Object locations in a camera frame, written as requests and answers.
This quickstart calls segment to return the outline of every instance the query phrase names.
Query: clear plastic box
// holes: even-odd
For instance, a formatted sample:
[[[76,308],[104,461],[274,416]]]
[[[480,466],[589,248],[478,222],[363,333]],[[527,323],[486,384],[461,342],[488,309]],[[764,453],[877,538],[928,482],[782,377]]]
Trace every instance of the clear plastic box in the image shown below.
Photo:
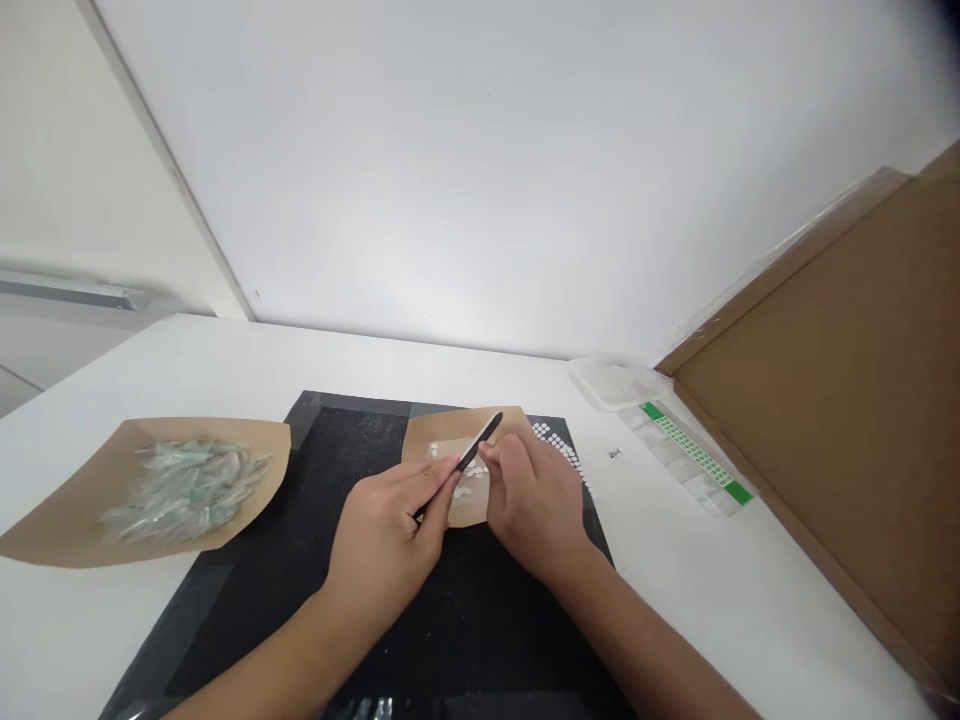
[[[569,363],[570,376],[600,412],[615,412],[671,475],[713,516],[729,517],[756,495],[722,453],[667,410],[672,381],[623,354]]]

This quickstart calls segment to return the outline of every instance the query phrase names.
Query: forearm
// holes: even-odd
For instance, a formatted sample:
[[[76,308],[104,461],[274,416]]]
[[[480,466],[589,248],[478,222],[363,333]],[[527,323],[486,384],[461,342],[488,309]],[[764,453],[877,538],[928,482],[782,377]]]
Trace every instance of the forearm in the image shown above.
[[[378,629],[351,621],[349,609],[320,592],[240,662],[168,717],[273,720],[311,717],[347,680]]]
[[[756,718],[710,663],[621,578],[599,550],[551,588],[638,715]]]

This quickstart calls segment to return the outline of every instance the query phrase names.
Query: white desk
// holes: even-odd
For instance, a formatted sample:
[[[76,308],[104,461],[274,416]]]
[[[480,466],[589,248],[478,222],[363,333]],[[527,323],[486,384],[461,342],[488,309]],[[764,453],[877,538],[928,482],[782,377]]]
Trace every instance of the white desk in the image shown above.
[[[762,715],[930,716],[763,503],[709,518],[555,360],[171,317],[0,420],[0,532],[126,418],[283,420],[302,390],[566,418],[617,568]],[[194,558],[95,570],[0,558],[0,715],[95,717]]]

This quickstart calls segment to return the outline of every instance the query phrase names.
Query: black cutting mat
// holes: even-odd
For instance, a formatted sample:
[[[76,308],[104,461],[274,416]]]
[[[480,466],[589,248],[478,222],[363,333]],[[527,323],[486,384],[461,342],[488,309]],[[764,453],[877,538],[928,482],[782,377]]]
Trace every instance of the black cutting mat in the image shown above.
[[[293,451],[264,512],[200,555],[127,671],[104,717],[186,697],[233,665],[324,581],[347,493],[400,461],[410,417],[449,408],[303,393]],[[566,423],[545,421],[573,446]],[[592,498],[584,524],[610,557]],[[451,529],[440,561],[325,717],[632,717],[606,669],[538,581],[484,525]]]

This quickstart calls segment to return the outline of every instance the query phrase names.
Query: plastic pieces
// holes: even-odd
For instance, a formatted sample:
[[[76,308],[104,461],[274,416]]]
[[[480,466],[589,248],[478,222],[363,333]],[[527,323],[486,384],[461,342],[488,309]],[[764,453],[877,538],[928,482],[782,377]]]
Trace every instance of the plastic pieces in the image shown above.
[[[193,540],[233,519],[270,467],[240,443],[190,440],[138,450],[149,471],[127,502],[100,516],[104,542],[169,545]]]

